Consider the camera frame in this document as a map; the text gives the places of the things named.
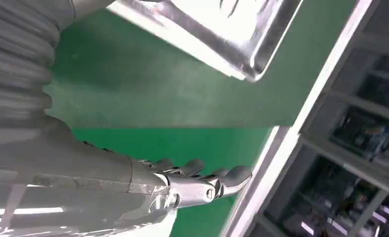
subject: robotic hand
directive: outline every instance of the robotic hand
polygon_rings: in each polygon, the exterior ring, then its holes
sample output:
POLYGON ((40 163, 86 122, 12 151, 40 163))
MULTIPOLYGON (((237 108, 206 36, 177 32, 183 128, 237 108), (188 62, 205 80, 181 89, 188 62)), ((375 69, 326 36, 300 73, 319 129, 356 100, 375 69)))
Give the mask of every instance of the robotic hand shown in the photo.
POLYGON ((60 32, 112 0, 0 0, 0 235, 101 236, 238 192, 246 167, 137 161, 77 141, 47 116, 60 32))

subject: green workbench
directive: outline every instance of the green workbench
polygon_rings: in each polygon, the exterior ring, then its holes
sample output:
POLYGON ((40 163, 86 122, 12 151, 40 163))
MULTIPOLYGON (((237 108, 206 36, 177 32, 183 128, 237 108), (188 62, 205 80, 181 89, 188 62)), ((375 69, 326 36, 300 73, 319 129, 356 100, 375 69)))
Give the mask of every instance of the green workbench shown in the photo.
MULTIPOLYGON (((78 139, 137 159, 172 158, 182 165, 201 158, 207 172, 252 165, 269 128, 294 122, 354 4, 304 0, 256 84, 229 78, 125 20, 98 12, 62 34, 54 80, 46 88, 53 97, 49 113, 71 126, 78 139)), ((172 236, 217 236, 233 201, 182 209, 172 236)))

